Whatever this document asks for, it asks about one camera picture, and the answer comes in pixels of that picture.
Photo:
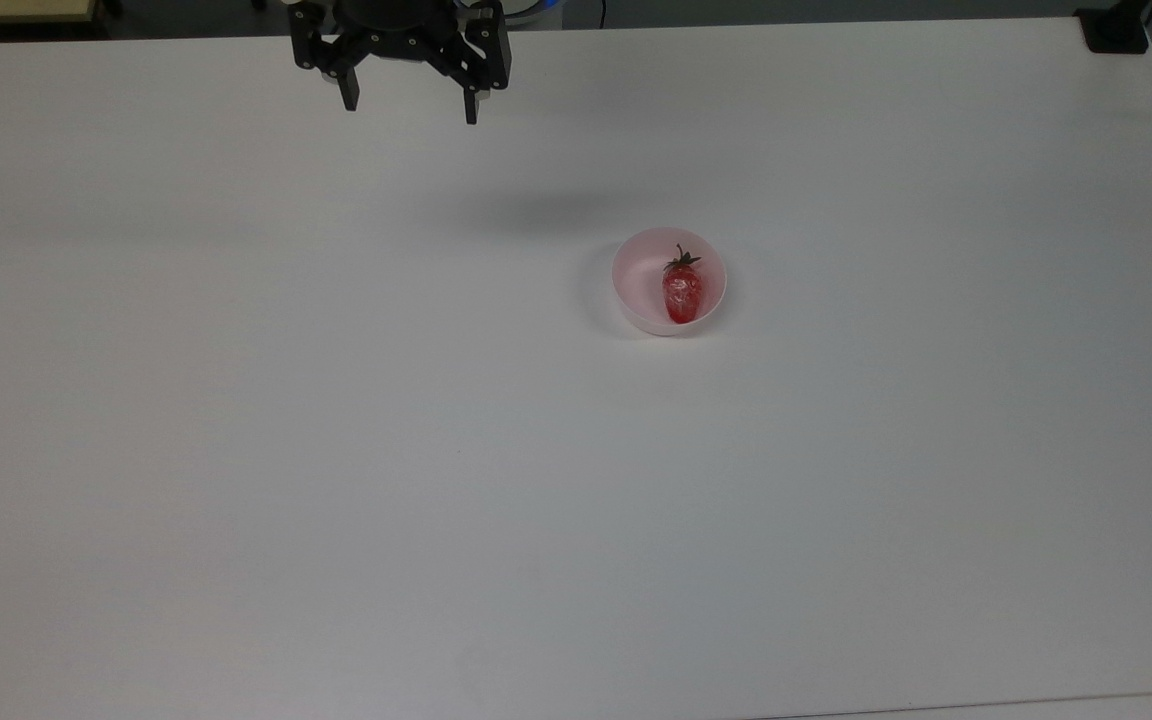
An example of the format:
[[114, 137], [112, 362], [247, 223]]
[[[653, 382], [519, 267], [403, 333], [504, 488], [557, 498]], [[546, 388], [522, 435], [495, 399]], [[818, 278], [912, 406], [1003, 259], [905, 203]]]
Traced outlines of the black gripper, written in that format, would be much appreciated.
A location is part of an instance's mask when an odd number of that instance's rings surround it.
[[[332, 13], [340, 32], [328, 41]], [[347, 111], [358, 109], [353, 65], [366, 56], [433, 65], [462, 88], [470, 126], [490, 92], [509, 86], [511, 46], [500, 1], [288, 1], [287, 18], [294, 65], [332, 82]]]

